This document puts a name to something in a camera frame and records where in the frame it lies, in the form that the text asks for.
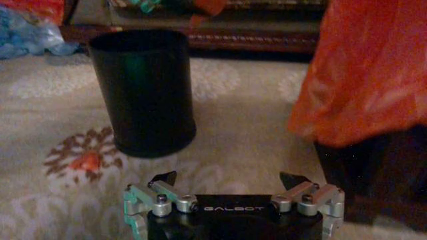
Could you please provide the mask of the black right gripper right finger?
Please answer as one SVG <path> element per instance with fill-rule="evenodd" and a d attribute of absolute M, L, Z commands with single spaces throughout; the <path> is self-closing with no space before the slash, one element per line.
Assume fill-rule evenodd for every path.
<path fill-rule="evenodd" d="M 294 210 L 304 218 L 321 214 L 321 239 L 332 239 L 344 223 L 345 192 L 332 184 L 320 186 L 302 175 L 281 172 L 278 178 L 285 192 L 270 197 L 274 211 L 282 215 Z"/>

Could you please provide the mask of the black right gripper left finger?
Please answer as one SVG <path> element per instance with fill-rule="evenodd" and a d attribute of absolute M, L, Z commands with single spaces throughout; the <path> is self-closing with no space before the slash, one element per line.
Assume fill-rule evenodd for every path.
<path fill-rule="evenodd" d="M 198 200 L 193 194 L 182 194 L 174 189 L 177 172 L 158 174 L 150 182 L 129 184 L 122 192 L 124 222 L 132 230 L 134 240 L 148 239 L 148 215 L 164 220 L 173 212 L 193 214 L 198 210 Z"/>

